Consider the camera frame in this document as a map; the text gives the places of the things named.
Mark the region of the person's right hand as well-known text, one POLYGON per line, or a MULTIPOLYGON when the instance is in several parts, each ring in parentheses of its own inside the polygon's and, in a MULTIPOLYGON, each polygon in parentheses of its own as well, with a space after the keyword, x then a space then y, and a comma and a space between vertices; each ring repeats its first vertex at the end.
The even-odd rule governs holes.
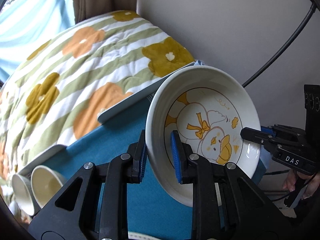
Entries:
MULTIPOLYGON (((286 179, 283 183, 283 189, 288 190, 290 192, 295 190, 297 179, 301 178, 303 180, 309 180, 311 176, 304 175, 300 172, 297 172, 293 169, 289 170, 286 179)), ((316 174, 316 176, 310 181, 310 183, 307 185, 307 188, 305 192, 303 193, 301 199, 306 199, 309 197, 312 197, 313 194, 316 192, 316 190, 319 187, 319 173, 316 174)))

